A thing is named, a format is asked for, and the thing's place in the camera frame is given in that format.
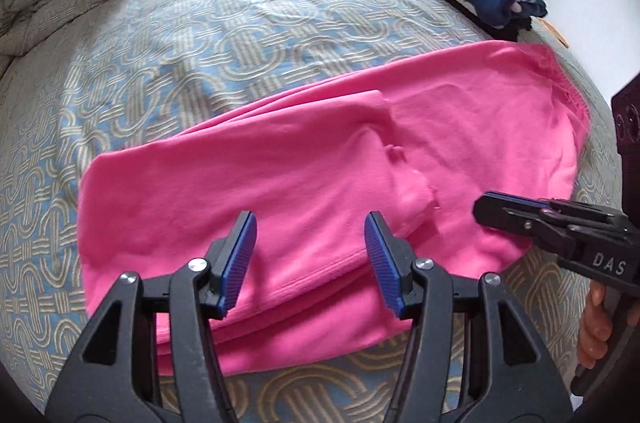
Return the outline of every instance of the pink fabric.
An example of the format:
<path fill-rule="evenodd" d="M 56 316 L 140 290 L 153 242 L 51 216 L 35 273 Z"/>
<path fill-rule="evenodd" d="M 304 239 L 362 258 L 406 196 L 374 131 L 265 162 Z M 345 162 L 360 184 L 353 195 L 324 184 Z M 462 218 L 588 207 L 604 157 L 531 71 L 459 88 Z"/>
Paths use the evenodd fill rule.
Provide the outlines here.
<path fill-rule="evenodd" d="M 258 241 L 238 300 L 212 324 L 225 374 L 310 363 L 406 329 L 384 307 L 364 216 L 451 273 L 478 277 L 524 241 L 480 228 L 486 190 L 570 196 L 588 110 L 546 46 L 481 42 L 283 92 L 174 138 L 97 157 L 78 244 L 93 313 L 117 276 L 174 272 L 240 210 Z M 159 320 L 161 372 L 170 370 Z"/>

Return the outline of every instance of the silver bolt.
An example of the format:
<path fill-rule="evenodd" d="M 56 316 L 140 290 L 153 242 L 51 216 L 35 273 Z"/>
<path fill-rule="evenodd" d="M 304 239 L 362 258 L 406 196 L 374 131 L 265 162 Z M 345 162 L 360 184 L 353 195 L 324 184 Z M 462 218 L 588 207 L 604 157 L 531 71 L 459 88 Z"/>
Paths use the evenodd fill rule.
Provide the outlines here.
<path fill-rule="evenodd" d="M 120 275 L 120 280 L 128 284 L 133 284 L 133 282 L 135 282 L 137 278 L 138 276 L 130 271 L 127 271 L 126 273 Z"/>
<path fill-rule="evenodd" d="M 189 261 L 187 266 L 189 266 L 189 269 L 194 273 L 198 273 L 207 267 L 207 261 L 204 259 L 193 259 Z"/>
<path fill-rule="evenodd" d="M 502 282 L 502 279 L 500 278 L 500 275 L 497 275 L 495 273 L 487 273 L 484 276 L 484 281 L 490 286 L 499 286 Z"/>
<path fill-rule="evenodd" d="M 431 259 L 418 259 L 415 261 L 415 266 L 418 269 L 433 269 L 435 263 Z"/>

